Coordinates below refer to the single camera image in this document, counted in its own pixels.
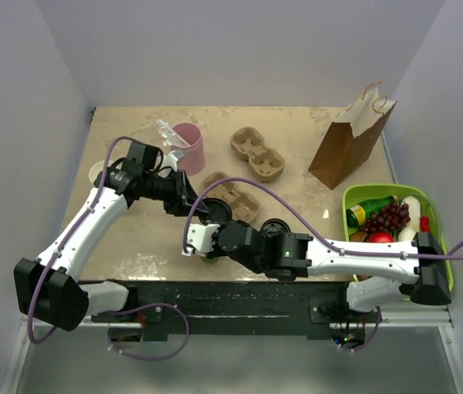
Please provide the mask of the cardboard two-cup carrier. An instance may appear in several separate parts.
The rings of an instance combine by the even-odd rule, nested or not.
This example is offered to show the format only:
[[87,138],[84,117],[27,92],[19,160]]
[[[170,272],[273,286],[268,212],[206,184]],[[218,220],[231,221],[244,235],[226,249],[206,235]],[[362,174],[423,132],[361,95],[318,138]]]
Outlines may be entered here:
[[231,209],[232,218],[237,221],[251,224],[261,213],[260,202],[252,194],[243,191],[234,181],[216,185],[206,197],[225,202]]

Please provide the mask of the black cup lid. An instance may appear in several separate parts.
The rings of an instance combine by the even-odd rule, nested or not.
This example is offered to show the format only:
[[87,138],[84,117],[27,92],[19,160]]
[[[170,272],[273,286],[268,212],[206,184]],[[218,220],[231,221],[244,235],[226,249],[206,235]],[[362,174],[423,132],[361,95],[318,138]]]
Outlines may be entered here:
[[206,198],[202,200],[202,203],[209,211],[208,214],[199,218],[203,224],[226,223],[232,220],[232,210],[225,201],[217,198]]

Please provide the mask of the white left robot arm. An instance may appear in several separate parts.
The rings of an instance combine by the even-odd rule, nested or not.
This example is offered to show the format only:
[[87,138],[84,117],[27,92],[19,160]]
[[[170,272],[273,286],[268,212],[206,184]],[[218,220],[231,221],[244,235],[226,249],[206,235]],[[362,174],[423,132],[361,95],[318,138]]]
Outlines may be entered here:
[[30,321],[71,331],[92,314],[111,312],[121,322],[137,316],[139,302],[126,286],[111,281],[80,285],[79,278],[109,227],[139,199],[161,201],[165,212],[176,217],[190,211],[200,218],[209,216],[185,172],[160,176],[148,165],[118,159],[99,173],[85,204],[63,233],[36,259],[21,259],[15,266],[18,304]]

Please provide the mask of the green paper coffee cup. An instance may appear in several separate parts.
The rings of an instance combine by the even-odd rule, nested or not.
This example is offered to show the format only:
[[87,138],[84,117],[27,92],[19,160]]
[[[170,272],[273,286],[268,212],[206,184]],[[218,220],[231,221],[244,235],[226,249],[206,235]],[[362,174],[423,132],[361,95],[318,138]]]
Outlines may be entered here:
[[208,256],[200,256],[200,259],[202,262],[204,263],[208,263],[208,264],[216,264],[218,263],[222,257],[221,256],[213,256],[213,257],[208,257]]

